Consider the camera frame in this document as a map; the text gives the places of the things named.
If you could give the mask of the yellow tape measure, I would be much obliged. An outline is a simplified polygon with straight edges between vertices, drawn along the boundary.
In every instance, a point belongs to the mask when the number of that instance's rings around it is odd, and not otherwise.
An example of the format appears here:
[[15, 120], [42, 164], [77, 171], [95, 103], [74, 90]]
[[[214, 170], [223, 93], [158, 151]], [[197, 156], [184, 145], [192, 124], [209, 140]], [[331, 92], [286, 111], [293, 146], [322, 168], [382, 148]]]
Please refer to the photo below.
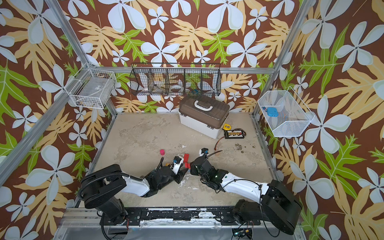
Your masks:
[[229, 125], [229, 124], [224, 124], [224, 125], [223, 125], [223, 130], [224, 130], [224, 131], [230, 131], [231, 129], [232, 129], [232, 126]]

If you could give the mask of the white toolbox brown lid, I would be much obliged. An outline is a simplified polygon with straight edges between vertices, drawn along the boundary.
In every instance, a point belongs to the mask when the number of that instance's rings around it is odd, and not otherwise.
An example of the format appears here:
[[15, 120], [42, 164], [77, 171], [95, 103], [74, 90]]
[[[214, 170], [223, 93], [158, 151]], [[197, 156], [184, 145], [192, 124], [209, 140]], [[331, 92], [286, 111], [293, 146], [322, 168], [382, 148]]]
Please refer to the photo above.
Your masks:
[[229, 115], [230, 106], [208, 96], [187, 96], [179, 104], [182, 125], [216, 139]]

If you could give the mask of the aluminium frame post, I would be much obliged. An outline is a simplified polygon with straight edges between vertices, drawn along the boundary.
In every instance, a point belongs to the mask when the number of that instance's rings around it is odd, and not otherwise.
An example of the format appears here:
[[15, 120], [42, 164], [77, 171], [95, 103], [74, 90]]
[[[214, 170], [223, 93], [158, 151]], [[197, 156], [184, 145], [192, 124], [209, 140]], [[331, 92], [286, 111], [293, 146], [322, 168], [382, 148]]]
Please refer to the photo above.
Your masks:
[[304, 21], [306, 20], [306, 17], [308, 16], [308, 13], [310, 11], [310, 8], [314, 6], [314, 4], [317, 1], [303, 1], [302, 6], [299, 8], [298, 14], [295, 17], [295, 20], [292, 24], [292, 27], [289, 30], [288, 36], [286, 40], [284, 41], [284, 44], [282, 46], [282, 49], [280, 51], [279, 56], [277, 57], [277, 61], [274, 63], [273, 68], [255, 68], [254, 74], [268, 74], [269, 78], [266, 81], [261, 94], [263, 96], [267, 91], [270, 90], [271, 86], [273, 85], [276, 78], [279, 76], [280, 68], [283, 66], [283, 60], [286, 56], [289, 55], [290, 49], [294, 43], [294, 40], [300, 33], [301, 26], [303, 25]]
[[[59, 24], [61, 26], [62, 31], [66, 35], [69, 44], [73, 47], [73, 50], [74, 50], [76, 56], [79, 58], [80, 63], [81, 63], [81, 67], [79, 67], [79, 70], [74, 74], [74, 76], [70, 77], [70, 83], [66, 87], [64, 87], [64, 91], [68, 95], [69, 88], [74, 86], [74, 83], [72, 82], [72, 79], [75, 77], [75, 75], [81, 69], [99, 69], [99, 70], [104, 70], [104, 69], [95, 66], [90, 61], [90, 59], [88, 58], [88, 56], [85, 53], [85, 50], [83, 49], [83, 47], [82, 47], [82, 45], [80, 43], [80, 41], [78, 40], [78, 38], [76, 36], [75, 31], [73, 30], [71, 24], [69, 23], [69, 21], [67, 20], [66, 16], [64, 15], [64, 12], [63, 12], [59, 2], [58, 1], [46, 1], [46, 3], [48, 5], [48, 7], [56, 15], [56, 17], [57, 17], [57, 19], [59, 21]], [[114, 117], [117, 115], [116, 108], [114, 107], [111, 98], [108, 100], [105, 108], [108, 108], [108, 110], [111, 112], [111, 114]]]

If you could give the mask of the aluminium frame post left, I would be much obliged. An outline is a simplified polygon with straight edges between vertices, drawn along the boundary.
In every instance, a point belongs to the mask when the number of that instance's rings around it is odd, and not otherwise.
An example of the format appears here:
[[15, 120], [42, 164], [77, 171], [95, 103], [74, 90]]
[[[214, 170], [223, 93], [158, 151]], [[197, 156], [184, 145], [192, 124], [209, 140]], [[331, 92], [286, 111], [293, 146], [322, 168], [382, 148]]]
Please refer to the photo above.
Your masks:
[[[75, 75], [81, 69], [99, 69], [99, 70], [104, 70], [104, 69], [95, 66], [90, 61], [90, 59], [88, 58], [88, 56], [85, 53], [85, 50], [83, 49], [83, 47], [82, 47], [82, 45], [80, 43], [80, 41], [78, 40], [78, 38], [76, 36], [75, 31], [73, 30], [71, 24], [69, 23], [69, 21], [67, 20], [66, 16], [64, 15], [64, 12], [63, 12], [59, 2], [58, 1], [46, 1], [46, 3], [48, 5], [48, 7], [56, 15], [56, 17], [57, 17], [57, 19], [59, 21], [59, 24], [61, 26], [62, 31], [66, 35], [69, 44], [73, 47], [73, 50], [74, 50], [76, 56], [79, 58], [80, 63], [81, 63], [81, 67], [79, 67], [79, 70], [74, 74], [74, 76], [70, 77], [70, 83], [66, 87], [64, 87], [64, 91], [68, 95], [69, 88], [74, 86], [74, 83], [72, 82], [72, 79], [75, 77]], [[108, 100], [105, 108], [108, 108], [108, 110], [111, 112], [111, 114], [114, 117], [117, 115], [116, 108], [114, 107], [111, 98]]]

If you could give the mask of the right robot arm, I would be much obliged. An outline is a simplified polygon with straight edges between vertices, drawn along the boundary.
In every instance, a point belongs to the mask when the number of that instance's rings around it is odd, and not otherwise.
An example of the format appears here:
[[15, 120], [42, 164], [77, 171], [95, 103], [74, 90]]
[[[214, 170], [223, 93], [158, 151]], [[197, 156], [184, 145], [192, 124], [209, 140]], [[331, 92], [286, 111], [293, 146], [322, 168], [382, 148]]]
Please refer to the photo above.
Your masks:
[[238, 224], [271, 223], [278, 231], [293, 235], [302, 211], [302, 204], [284, 184], [277, 180], [259, 183], [216, 169], [206, 156], [190, 163], [191, 174], [216, 193], [233, 193], [244, 197], [233, 208]]

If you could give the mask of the aluminium frame post right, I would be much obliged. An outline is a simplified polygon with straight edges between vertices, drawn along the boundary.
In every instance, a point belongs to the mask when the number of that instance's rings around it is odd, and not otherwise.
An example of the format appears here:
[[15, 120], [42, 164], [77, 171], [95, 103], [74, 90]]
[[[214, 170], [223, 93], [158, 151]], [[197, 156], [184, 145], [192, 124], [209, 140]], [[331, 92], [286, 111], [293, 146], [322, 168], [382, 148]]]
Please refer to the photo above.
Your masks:
[[289, 55], [290, 49], [294, 43], [294, 40], [300, 33], [301, 26], [303, 25], [304, 21], [306, 20], [306, 17], [308, 16], [308, 13], [310, 11], [310, 8], [314, 6], [314, 4], [317, 1], [303, 1], [302, 6], [299, 8], [298, 14], [295, 17], [295, 20], [292, 24], [292, 27], [289, 30], [288, 36], [286, 40], [284, 41], [284, 44], [282, 46], [282, 49], [280, 51], [279, 56], [277, 57], [277, 61], [274, 63], [273, 68], [255, 68], [254, 74], [268, 74], [269, 78], [266, 81], [261, 94], [263, 96], [267, 91], [270, 90], [271, 86], [273, 85], [276, 78], [279, 76], [280, 68], [283, 66], [283, 60], [286, 56]]

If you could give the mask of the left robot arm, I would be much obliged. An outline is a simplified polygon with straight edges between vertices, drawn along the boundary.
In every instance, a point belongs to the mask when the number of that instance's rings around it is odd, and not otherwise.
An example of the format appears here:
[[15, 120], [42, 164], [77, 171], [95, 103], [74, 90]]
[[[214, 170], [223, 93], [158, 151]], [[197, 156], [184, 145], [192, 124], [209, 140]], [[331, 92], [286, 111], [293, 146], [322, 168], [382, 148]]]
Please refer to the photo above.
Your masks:
[[102, 225], [120, 225], [128, 219], [123, 202], [115, 197], [120, 192], [149, 198], [172, 182], [180, 183], [188, 169], [180, 164], [176, 167], [159, 164], [143, 178], [124, 173], [118, 164], [96, 171], [81, 181], [78, 198], [86, 209], [102, 212]]

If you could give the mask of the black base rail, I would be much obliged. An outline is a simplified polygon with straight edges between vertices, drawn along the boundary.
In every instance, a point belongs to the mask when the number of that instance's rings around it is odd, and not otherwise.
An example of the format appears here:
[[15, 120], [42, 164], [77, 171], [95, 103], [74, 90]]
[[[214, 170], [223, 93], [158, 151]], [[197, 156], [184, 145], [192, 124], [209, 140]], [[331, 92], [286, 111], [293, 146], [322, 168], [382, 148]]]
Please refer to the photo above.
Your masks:
[[221, 226], [236, 225], [233, 206], [224, 207], [173, 207], [173, 208], [126, 208], [127, 219], [132, 226], [142, 226], [145, 221], [201, 222], [211, 221]]

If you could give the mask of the blue object in basket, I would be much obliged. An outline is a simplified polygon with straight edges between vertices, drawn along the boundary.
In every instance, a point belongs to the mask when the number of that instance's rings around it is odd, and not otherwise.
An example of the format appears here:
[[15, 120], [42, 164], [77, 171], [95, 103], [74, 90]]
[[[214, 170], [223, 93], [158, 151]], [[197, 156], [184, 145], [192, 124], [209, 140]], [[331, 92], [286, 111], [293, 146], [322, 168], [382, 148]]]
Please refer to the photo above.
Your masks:
[[279, 116], [279, 112], [278, 112], [278, 110], [276, 109], [276, 108], [274, 108], [274, 107], [268, 107], [267, 108], [267, 115], [269, 116], [269, 117], [278, 117]]

